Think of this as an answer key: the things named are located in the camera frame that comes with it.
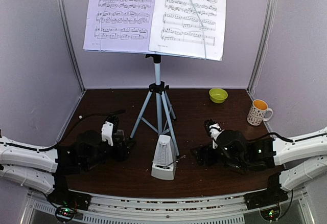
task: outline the green bowl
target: green bowl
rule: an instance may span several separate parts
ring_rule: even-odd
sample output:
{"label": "green bowl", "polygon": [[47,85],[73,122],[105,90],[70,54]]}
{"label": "green bowl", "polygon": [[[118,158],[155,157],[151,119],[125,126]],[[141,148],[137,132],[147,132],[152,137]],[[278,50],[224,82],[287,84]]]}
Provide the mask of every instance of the green bowl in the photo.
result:
{"label": "green bowl", "polygon": [[217,104],[223,103],[228,97],[228,93],[221,88],[212,88],[209,94],[211,101]]}

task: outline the patterned mug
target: patterned mug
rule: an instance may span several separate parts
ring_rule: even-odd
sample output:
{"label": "patterned mug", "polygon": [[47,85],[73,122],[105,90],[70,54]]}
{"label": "patterned mug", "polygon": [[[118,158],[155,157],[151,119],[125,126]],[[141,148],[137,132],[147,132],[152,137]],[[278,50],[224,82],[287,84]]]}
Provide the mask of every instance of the patterned mug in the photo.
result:
{"label": "patterned mug", "polygon": [[[270,111],[269,117],[265,118],[266,112]],[[247,121],[249,124],[258,126],[262,121],[268,121],[272,117],[272,109],[268,108],[268,105],[263,100],[254,100],[250,108],[249,114],[247,115]]]}

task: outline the tripod leg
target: tripod leg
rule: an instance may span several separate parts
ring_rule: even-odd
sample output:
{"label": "tripod leg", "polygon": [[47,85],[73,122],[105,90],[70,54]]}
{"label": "tripod leg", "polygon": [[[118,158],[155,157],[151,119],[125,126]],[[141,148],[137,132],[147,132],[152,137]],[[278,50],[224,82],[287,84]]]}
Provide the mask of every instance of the tripod leg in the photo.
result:
{"label": "tripod leg", "polygon": [[135,122],[134,128],[133,128],[133,130],[132,130],[131,136],[129,137],[130,139],[133,139],[133,137],[134,137],[134,135],[135,135],[135,132],[136,132],[136,130],[137,130],[137,127],[138,127],[138,125],[139,125],[139,122],[140,122],[141,119],[142,119],[142,116],[143,116],[143,113],[144,113],[144,111],[145,111],[145,108],[147,108],[147,105],[148,105],[148,102],[149,102],[149,100],[150,100],[150,98],[151,98],[151,95],[152,95],[152,93],[149,91],[147,97],[145,98],[145,101],[144,101],[144,103],[143,103],[143,106],[142,106],[142,108],[141,108],[141,111],[139,112],[139,115],[138,115],[137,120],[136,120],[136,122]]}
{"label": "tripod leg", "polygon": [[162,107],[160,94],[156,94],[157,100],[157,120],[158,120],[158,135],[162,133]]}
{"label": "tripod leg", "polygon": [[168,122],[168,126],[169,126],[170,135],[172,137],[172,140],[173,140],[173,143],[174,143],[174,146],[175,146],[176,156],[179,156],[179,150],[178,150],[178,146],[177,146],[177,142],[176,142],[176,137],[175,137],[175,133],[174,133],[172,120],[170,119],[170,114],[169,114],[169,110],[168,110],[168,106],[167,106],[167,100],[166,100],[165,92],[163,92],[163,94],[161,95],[161,98],[162,98],[162,104],[163,104],[163,107],[165,109],[165,113],[166,113],[166,117],[167,117],[167,122]]}
{"label": "tripod leg", "polygon": [[165,92],[165,95],[166,95],[166,100],[167,100],[167,104],[168,104],[168,109],[171,109],[172,118],[173,118],[174,121],[176,121],[176,120],[177,120],[177,119],[176,119],[176,115],[175,115],[175,113],[174,113],[173,106],[172,106],[172,104],[170,103],[170,100],[169,100],[169,98],[168,98],[168,94],[167,94],[167,92]]}

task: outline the sheet music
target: sheet music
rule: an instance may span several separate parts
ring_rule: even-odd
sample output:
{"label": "sheet music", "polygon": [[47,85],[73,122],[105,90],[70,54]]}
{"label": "sheet music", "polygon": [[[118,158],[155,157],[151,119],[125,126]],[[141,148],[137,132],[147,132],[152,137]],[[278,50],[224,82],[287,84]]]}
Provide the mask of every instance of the sheet music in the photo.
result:
{"label": "sheet music", "polygon": [[[201,22],[190,0],[155,0],[149,50],[204,58]],[[192,0],[203,23],[207,59],[223,55],[226,0]]]}
{"label": "sheet music", "polygon": [[89,0],[83,49],[149,52],[153,9],[154,0]]}

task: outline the tripod stand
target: tripod stand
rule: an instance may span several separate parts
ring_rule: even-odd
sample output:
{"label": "tripod stand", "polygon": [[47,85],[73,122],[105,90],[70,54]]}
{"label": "tripod stand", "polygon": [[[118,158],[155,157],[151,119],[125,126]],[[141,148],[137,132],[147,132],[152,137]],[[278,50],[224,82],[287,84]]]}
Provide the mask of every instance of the tripod stand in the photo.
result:
{"label": "tripod stand", "polygon": [[[178,146],[175,138],[175,133],[173,129],[173,124],[170,116],[172,116],[173,120],[176,121],[176,116],[172,108],[172,104],[170,103],[170,100],[168,98],[166,90],[169,89],[169,86],[165,86],[165,83],[161,81],[160,79],[160,63],[161,63],[161,55],[155,55],[155,54],[147,54],[145,56],[146,58],[152,57],[154,62],[154,71],[155,71],[155,83],[150,84],[149,86],[149,92],[147,97],[145,98],[145,101],[143,103],[143,106],[141,108],[141,111],[139,112],[138,118],[135,122],[133,131],[131,133],[130,139],[132,139],[135,135],[135,132],[137,130],[137,127],[142,120],[145,122],[150,128],[152,128],[154,131],[158,133],[158,135],[164,135],[168,132],[170,132],[172,141],[174,143],[176,155],[179,156]],[[143,113],[145,109],[147,108],[147,105],[149,103],[149,100],[151,98],[152,93],[156,94],[156,101],[157,101],[157,120],[158,120],[158,129],[155,128],[151,123],[149,123],[144,117]],[[165,110],[166,114],[166,123],[164,128],[162,128],[162,107]]]}

